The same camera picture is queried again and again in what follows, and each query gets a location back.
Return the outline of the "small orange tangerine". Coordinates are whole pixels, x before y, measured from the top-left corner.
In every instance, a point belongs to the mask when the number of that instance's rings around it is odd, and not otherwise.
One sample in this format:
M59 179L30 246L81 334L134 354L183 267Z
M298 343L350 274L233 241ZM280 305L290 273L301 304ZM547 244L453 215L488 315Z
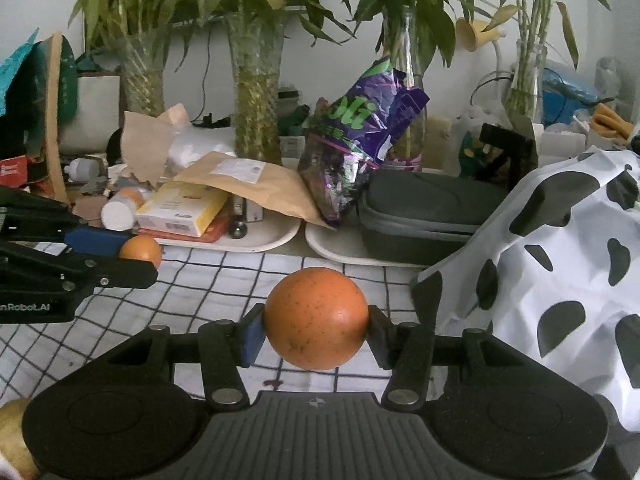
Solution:
M139 234L131 237L122 245L118 256L123 259L150 262L155 269L158 269L162 262L163 251L153 237Z

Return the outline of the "large orange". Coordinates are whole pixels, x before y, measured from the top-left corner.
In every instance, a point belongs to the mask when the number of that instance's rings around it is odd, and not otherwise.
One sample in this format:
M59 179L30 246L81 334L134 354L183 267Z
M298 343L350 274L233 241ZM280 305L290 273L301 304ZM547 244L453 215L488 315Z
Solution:
M302 370L330 370L349 361L367 335L369 308L360 288L328 268L307 268L280 281L262 315L277 354Z

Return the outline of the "yellow pear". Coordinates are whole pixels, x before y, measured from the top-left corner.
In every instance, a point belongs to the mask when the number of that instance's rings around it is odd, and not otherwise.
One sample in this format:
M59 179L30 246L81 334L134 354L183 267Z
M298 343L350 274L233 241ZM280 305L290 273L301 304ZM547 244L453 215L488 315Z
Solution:
M29 398L16 399L9 401L1 408L2 479L34 480L40 477L41 472L23 438L22 420L29 402Z

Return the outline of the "crumpled brown paper bag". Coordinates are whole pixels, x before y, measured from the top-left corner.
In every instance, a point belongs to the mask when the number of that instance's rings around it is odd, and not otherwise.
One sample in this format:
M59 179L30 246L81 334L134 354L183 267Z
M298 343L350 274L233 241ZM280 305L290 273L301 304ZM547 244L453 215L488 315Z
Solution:
M190 127L182 104L169 107L158 117L127 110L120 139L122 160L138 181L155 186L165 173L175 137Z

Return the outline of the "white oval tray right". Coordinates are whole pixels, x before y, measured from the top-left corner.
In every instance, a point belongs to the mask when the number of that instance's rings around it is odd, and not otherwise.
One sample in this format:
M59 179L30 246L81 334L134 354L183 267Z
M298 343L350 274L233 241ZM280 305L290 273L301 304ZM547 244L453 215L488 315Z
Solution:
M336 230L307 223L305 240L322 258L350 266L390 266L391 268L417 268L413 263L389 262L371 258L363 244L359 226L342 224Z

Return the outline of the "white oval tray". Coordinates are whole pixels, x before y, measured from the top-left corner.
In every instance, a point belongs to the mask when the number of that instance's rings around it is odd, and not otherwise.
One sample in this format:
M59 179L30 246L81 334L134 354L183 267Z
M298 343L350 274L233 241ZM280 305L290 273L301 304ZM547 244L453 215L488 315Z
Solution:
M322 258L350 266L390 266L391 268L417 268L413 263L389 262L371 258L363 244L359 226L342 224L336 230L307 223L305 240Z
M231 238L228 234L224 234L216 242L206 242L203 237L194 238L194 240L167 238L163 234L154 235L154 237L164 246L252 254L253 252L269 252L271 249L285 245L295 237L301 223L300 219L287 217L277 211L266 210L264 220L251 223L247 234L238 240Z

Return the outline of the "white oval tray left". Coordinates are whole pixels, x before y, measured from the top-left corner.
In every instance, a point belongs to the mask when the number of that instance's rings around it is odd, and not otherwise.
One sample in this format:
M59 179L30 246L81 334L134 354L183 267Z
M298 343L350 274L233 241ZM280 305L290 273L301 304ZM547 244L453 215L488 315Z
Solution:
M285 245L295 237L301 223L300 219L287 217L277 211L266 210L264 220L251 223L247 234L238 240L231 238L228 234L224 234L216 242L206 242L203 237L194 238L194 240L167 238L163 234L154 235L154 237L164 246L252 254L253 252L269 252L271 249Z

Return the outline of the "black zip case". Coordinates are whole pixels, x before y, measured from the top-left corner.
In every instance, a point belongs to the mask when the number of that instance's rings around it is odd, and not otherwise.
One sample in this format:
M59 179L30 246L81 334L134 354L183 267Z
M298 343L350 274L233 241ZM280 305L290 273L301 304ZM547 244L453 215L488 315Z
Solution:
M432 266L463 247L506 196L489 183L378 170L358 200L363 245L371 258Z

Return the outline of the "white plastic bag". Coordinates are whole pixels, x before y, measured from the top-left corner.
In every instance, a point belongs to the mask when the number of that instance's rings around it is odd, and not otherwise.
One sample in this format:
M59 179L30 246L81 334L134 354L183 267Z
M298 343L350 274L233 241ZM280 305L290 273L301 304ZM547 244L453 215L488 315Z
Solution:
M188 127L174 134L168 151L166 168L174 174L211 153L235 155L235 130Z

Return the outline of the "brown paper envelope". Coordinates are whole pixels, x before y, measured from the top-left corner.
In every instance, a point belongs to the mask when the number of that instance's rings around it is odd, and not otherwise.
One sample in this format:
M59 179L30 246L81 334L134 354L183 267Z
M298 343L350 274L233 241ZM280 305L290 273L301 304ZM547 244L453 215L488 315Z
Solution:
M329 229L302 177L293 169L210 152L181 170L177 182L219 188L285 216Z

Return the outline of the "black small box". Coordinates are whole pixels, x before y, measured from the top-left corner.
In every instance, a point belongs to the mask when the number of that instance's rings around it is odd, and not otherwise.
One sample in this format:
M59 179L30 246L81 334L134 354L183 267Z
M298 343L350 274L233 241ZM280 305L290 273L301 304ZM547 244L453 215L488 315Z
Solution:
M482 125L480 144L473 172L477 181L511 191L537 167L534 130L528 119L516 130Z

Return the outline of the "purple snack bag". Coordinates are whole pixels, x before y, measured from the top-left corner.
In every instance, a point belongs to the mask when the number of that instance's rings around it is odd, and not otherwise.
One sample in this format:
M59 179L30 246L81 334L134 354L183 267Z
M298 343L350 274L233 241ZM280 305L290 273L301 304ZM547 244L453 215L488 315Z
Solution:
M388 57L379 58L306 129L297 171L329 226L342 222L385 162L398 90Z

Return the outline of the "glass vase with bamboo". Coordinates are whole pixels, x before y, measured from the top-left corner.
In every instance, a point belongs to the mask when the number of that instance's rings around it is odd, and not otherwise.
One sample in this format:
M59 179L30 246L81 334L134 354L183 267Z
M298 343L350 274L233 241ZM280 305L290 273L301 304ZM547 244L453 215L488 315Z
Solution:
M278 92L284 16L270 20L242 13L224 17L235 85L235 154L279 165Z

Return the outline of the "glass vase right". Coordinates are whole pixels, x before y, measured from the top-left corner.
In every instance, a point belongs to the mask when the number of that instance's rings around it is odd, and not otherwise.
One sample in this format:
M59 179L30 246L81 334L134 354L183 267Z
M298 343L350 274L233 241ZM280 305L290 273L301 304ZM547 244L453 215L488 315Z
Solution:
M530 46L525 40L518 40L518 57L510 88L506 92L504 108L510 118L527 117L533 124L541 124L544 119L544 66L547 48L542 44Z

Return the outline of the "tall glass bottle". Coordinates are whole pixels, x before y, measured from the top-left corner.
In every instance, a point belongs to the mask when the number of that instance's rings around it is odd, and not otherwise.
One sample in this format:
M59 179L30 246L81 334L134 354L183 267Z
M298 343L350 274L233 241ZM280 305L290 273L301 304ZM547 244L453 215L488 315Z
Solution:
M393 66L399 84L390 112L393 146L385 165L390 169L419 172L422 169L426 127L427 96L423 90L423 70L419 58L418 33L414 13L403 6L383 21L383 51Z

